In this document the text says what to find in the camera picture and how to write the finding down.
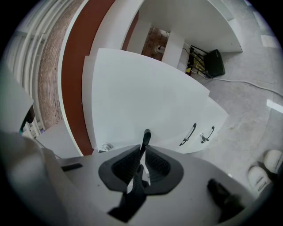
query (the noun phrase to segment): gray floor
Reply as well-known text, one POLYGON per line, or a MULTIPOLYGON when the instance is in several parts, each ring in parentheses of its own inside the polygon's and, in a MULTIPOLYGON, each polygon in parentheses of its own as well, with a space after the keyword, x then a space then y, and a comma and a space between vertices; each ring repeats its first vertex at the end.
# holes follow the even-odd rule
MULTIPOLYGON (((243 53, 223 53, 226 70, 223 79, 246 80, 283 93, 281 50, 264 47, 261 35, 273 35, 260 26, 255 9, 243 0, 223 0, 238 21, 243 37, 243 53)), ((267 100, 283 106, 283 99, 272 92, 244 83, 208 81, 194 76, 210 90, 214 99, 229 114, 216 140, 208 149, 192 155, 215 164, 251 189, 247 171, 263 153, 283 150, 283 114, 267 106, 267 100)))

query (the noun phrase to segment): red accent wall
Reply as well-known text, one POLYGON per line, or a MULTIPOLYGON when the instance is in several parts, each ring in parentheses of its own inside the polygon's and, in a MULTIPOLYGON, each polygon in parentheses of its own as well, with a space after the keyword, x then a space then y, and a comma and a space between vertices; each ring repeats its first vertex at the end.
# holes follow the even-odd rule
MULTIPOLYGON (((84 57, 88 56, 95 34, 115 0, 89 0, 76 19, 67 40, 62 63, 62 97, 67 120, 83 155, 93 152, 84 121, 82 104, 82 74, 84 57)), ((124 41, 126 49, 137 23, 138 14, 124 41)))

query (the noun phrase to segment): drawer handle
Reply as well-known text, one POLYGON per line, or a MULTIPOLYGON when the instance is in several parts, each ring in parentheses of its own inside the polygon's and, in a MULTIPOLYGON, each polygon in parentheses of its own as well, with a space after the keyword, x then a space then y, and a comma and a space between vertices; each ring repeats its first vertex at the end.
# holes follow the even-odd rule
POLYGON ((211 134, 207 137, 207 138, 205 138, 204 137, 204 135, 203 135, 203 133, 200 135, 201 137, 202 137, 202 143, 204 143, 204 142, 206 142, 206 141, 209 141, 209 138, 210 138, 210 136, 211 136, 211 134))
POLYGON ((192 132, 190 133, 188 133, 188 138, 184 138, 184 140, 182 141, 182 143, 180 143, 180 145, 179 146, 182 146, 183 144, 185 144, 188 140, 189 140, 189 138, 191 137, 191 135, 193 134, 193 132, 195 131, 195 128, 196 128, 196 123, 193 125, 193 130, 192 130, 192 132))

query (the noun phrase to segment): white shoe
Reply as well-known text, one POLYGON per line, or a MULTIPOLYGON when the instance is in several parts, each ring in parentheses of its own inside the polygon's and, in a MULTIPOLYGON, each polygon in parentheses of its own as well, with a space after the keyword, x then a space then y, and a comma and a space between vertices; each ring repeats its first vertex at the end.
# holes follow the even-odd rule
POLYGON ((259 195, 264 188, 271 183, 267 173, 259 166, 253 166, 250 168, 248 172, 248 179, 257 195, 259 195))
POLYGON ((279 150, 270 150, 264 157, 264 165, 272 173, 278 173, 282 162, 283 154, 279 150))

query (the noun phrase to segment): cabinet door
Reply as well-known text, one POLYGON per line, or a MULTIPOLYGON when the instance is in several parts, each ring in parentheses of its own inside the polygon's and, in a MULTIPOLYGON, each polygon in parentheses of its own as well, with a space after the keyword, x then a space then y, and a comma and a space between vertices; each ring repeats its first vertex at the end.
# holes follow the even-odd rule
POLYGON ((203 150, 217 136, 227 117, 227 112, 218 103, 208 97, 203 111, 197 120, 194 133, 191 135, 189 141, 177 148, 176 151, 185 154, 203 150))
POLYGON ((179 146, 207 100, 209 90, 158 60, 115 49, 99 49, 93 74, 92 118, 98 149, 141 144, 179 146))

